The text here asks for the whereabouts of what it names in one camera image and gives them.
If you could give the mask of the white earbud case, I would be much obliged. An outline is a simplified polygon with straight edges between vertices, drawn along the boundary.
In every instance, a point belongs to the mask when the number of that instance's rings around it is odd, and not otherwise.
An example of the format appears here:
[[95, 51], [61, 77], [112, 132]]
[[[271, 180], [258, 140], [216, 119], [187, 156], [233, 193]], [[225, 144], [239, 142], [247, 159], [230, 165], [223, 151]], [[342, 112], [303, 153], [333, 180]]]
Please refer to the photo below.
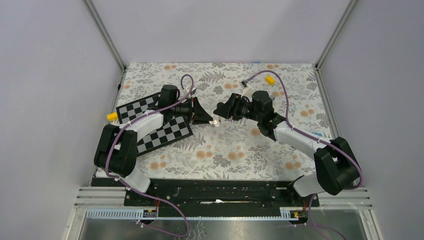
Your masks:
[[210, 121], [209, 124], [212, 125], [213, 127], [219, 127], [221, 124], [221, 121], [219, 119], [214, 119]]

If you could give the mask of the black earbud charging case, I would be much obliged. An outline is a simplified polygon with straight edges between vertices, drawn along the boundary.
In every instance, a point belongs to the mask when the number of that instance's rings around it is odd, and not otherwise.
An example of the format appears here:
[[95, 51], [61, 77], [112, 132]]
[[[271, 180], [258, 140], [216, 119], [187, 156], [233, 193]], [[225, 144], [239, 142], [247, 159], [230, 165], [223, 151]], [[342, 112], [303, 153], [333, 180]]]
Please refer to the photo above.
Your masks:
[[219, 103], [217, 104], [216, 108], [217, 108], [217, 109], [219, 109], [219, 108], [221, 108], [223, 105], [224, 105], [224, 103], [223, 103], [223, 102], [219, 102]]

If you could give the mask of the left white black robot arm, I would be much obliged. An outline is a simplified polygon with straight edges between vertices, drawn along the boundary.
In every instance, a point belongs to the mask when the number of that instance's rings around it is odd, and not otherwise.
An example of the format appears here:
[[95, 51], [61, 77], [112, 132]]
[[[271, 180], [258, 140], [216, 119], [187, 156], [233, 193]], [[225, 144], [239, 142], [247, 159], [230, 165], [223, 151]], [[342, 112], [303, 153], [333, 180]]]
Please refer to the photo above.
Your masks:
[[103, 169], [108, 176], [122, 179], [129, 187], [136, 189], [135, 197], [144, 206], [154, 202], [155, 192], [149, 188], [150, 179], [136, 168], [138, 142], [177, 117], [183, 117], [193, 125], [213, 121], [197, 97], [180, 100], [179, 93], [177, 86], [166, 84], [141, 119], [121, 125], [107, 124], [95, 151], [94, 165]]

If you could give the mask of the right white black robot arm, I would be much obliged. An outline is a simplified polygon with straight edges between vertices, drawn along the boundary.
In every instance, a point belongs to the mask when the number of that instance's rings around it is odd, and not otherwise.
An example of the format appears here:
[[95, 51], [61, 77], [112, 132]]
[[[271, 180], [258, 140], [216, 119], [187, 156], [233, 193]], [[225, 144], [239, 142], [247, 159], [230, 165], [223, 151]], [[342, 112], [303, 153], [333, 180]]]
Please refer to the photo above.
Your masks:
[[314, 161], [315, 172], [295, 179], [289, 186], [286, 198], [293, 206], [301, 205], [316, 193], [335, 196], [361, 176], [353, 151], [344, 138], [321, 138], [290, 125], [286, 117], [275, 112], [266, 91], [255, 91], [251, 99], [233, 93], [227, 102], [219, 102], [213, 113], [234, 121], [242, 118], [256, 121], [262, 135], [287, 144]]

